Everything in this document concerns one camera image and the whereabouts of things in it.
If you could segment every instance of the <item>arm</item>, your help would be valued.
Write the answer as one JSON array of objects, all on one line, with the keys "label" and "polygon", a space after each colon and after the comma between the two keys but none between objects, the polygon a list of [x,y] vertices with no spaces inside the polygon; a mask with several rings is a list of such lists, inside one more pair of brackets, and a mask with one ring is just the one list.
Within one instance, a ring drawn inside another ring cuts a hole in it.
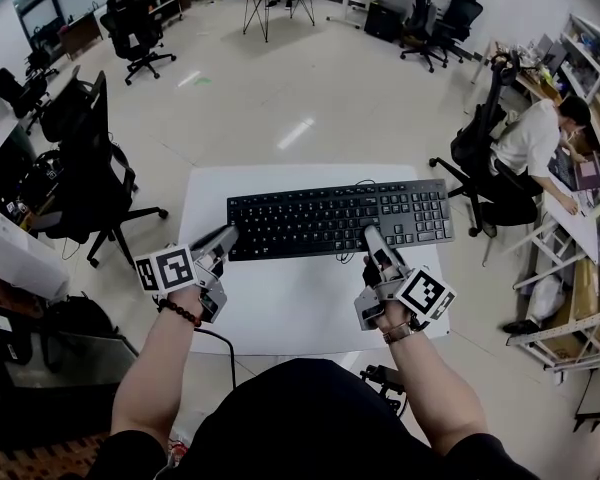
[{"label": "arm", "polygon": [[556,187],[555,183],[551,181],[551,178],[544,178],[540,176],[531,177],[538,185],[555,197],[558,202],[564,206],[564,209],[567,210],[571,215],[578,213],[578,203],[571,199],[568,195],[564,194],[558,187]]},{"label": "arm", "polygon": [[[378,318],[382,332],[409,318],[397,302],[387,304]],[[413,415],[440,455],[446,455],[465,437],[487,433],[480,400],[473,389],[438,355],[429,338],[419,332],[389,346],[400,371]]]},{"label": "arm", "polygon": [[587,161],[585,157],[583,157],[580,153],[578,153],[578,151],[576,151],[575,146],[571,144],[568,140],[565,140],[562,137],[560,137],[560,145],[563,148],[567,148],[569,150],[569,153],[571,153],[571,158],[573,158],[574,162],[578,162],[579,164],[581,164]]},{"label": "arm", "polygon": [[[199,290],[188,287],[169,299],[199,316]],[[193,324],[164,310],[153,324],[140,356],[127,372],[113,403],[111,435],[139,430],[166,450],[180,408],[182,375],[193,338]]]}]

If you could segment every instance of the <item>black shirt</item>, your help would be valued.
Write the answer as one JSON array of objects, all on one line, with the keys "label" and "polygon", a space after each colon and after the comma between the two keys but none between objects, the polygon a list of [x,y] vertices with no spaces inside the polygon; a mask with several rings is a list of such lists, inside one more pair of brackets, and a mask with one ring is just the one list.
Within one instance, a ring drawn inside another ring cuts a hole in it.
[{"label": "black shirt", "polygon": [[[151,436],[107,439],[89,479],[151,480],[166,464]],[[242,476],[536,479],[498,439],[470,436],[445,457],[412,437],[370,386],[332,361],[295,359],[240,385],[198,429],[180,465],[160,479]]]}]

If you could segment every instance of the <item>beaded bracelet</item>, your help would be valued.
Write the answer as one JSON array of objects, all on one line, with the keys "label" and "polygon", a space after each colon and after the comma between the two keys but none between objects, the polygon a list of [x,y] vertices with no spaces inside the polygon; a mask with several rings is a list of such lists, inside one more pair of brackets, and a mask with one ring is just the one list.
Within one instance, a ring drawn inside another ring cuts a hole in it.
[{"label": "beaded bracelet", "polygon": [[158,303],[158,313],[162,312],[163,308],[169,308],[172,311],[175,311],[185,320],[189,320],[195,327],[200,327],[202,325],[202,320],[200,317],[189,313],[187,310],[178,306],[175,302],[171,302],[169,299],[161,299]]}]

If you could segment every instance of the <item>wristwatch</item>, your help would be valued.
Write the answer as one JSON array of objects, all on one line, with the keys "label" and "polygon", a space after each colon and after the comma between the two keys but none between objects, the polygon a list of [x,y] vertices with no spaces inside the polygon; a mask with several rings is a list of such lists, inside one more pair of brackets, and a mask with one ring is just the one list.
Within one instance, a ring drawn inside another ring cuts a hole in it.
[{"label": "wristwatch", "polygon": [[384,342],[387,345],[391,345],[392,343],[395,343],[396,341],[400,341],[401,339],[404,339],[407,336],[411,336],[412,334],[415,334],[415,332],[416,331],[411,329],[411,327],[409,327],[409,324],[407,322],[405,322],[402,325],[399,325],[398,327],[394,327],[390,331],[383,334]]}]

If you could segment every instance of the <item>floor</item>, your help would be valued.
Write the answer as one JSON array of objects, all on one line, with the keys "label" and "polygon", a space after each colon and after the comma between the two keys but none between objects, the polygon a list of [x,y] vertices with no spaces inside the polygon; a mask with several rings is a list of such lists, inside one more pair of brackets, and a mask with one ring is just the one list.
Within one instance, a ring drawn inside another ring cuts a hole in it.
[{"label": "floor", "polygon": [[[327,22],[339,8],[314,2],[312,27],[299,12],[288,19],[271,11],[270,41],[257,22],[246,35],[244,0],[194,3],[182,22],[165,32],[164,50],[178,56],[159,68],[160,80],[143,72],[124,84],[125,62],[109,41],[77,59],[80,78],[107,74],[110,130],[137,173],[134,206],[167,208],[170,218],[144,218],[123,229],[133,254],[162,248],[178,236],[186,182],[191,169],[241,164],[405,163],[421,177],[427,159],[449,156],[449,142],[466,122],[462,103],[475,64],[452,60],[448,70],[429,74],[417,57],[399,59],[398,47],[351,27]],[[62,70],[73,63],[62,61]],[[276,147],[301,122],[305,133],[286,149]],[[48,145],[40,137],[36,147]],[[469,238],[466,201],[453,201],[457,239],[438,247],[446,281],[459,297],[451,311],[451,334],[435,341],[443,358],[475,388],[490,430],[515,460],[544,479],[594,479],[600,469],[600,427],[573,434],[573,414],[586,374],[556,387],[540,364],[505,346],[498,327],[516,318],[511,286],[525,269],[528,251],[498,255],[524,229],[501,234],[488,267],[481,266],[486,238]],[[56,244],[60,253],[63,242]],[[76,250],[66,244],[65,257]],[[92,269],[90,243],[67,260],[72,292],[98,301],[138,348],[155,316],[140,293],[133,270],[115,243],[105,242]],[[286,357],[239,357],[239,382]],[[353,372],[369,364],[393,366],[387,349],[332,357]],[[226,356],[190,354],[183,403],[176,428],[191,436],[230,390]],[[409,430],[424,439],[409,411]]]}]

